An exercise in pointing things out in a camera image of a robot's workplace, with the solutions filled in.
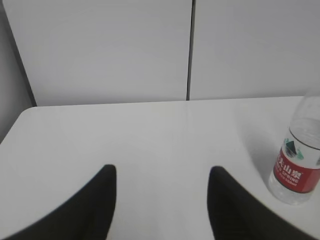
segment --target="water bottle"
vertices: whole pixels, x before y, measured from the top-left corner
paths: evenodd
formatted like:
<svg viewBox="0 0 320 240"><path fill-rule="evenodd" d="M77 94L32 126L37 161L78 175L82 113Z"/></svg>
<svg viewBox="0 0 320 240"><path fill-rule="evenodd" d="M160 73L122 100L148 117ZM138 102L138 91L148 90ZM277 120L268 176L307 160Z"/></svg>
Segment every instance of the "water bottle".
<svg viewBox="0 0 320 240"><path fill-rule="evenodd" d="M297 106L269 178L269 189L284 203L307 201L320 179L320 90Z"/></svg>

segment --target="white cabinet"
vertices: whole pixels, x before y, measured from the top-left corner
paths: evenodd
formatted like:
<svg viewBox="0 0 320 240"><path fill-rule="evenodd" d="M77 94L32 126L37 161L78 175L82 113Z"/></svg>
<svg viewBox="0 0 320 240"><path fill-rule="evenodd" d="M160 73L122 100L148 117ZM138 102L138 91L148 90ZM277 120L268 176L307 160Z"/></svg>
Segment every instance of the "white cabinet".
<svg viewBox="0 0 320 240"><path fill-rule="evenodd" d="M190 99L320 87L320 1L197 0Z"/></svg>
<svg viewBox="0 0 320 240"><path fill-rule="evenodd" d="M192 0L4 0L39 106L185 100Z"/></svg>
<svg viewBox="0 0 320 240"><path fill-rule="evenodd" d="M29 107L26 86L0 18L0 143L19 114Z"/></svg>

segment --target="gray wall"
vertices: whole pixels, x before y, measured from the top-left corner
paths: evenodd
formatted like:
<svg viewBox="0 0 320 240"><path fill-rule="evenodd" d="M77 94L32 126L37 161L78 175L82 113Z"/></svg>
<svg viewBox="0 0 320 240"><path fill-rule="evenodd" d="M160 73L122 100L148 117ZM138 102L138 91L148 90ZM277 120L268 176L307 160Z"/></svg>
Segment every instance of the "gray wall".
<svg viewBox="0 0 320 240"><path fill-rule="evenodd" d="M190 99L320 87L319 0L197 0Z"/></svg>
<svg viewBox="0 0 320 240"><path fill-rule="evenodd" d="M26 86L0 16L0 143L19 114L29 107Z"/></svg>

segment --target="clear water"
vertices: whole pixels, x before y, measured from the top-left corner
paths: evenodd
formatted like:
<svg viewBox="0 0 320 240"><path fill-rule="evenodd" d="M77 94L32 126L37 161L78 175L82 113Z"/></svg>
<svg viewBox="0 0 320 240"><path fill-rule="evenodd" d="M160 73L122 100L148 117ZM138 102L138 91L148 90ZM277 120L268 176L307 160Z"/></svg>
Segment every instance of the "clear water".
<svg viewBox="0 0 320 240"><path fill-rule="evenodd" d="M311 118L294 119L290 125L294 136L306 145L320 149L320 120ZM281 185L272 171L269 177L269 188L273 195L284 203L299 205L307 201L312 192L297 193Z"/></svg>

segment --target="bottle label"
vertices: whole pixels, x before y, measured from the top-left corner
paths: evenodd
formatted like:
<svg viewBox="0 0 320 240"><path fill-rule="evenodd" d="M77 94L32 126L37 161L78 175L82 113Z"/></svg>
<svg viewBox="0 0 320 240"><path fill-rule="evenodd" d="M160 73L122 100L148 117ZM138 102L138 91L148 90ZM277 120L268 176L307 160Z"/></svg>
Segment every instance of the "bottle label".
<svg viewBox="0 0 320 240"><path fill-rule="evenodd" d="M273 173L275 178L291 191L313 191L320 179L320 149L299 141L289 129Z"/></svg>

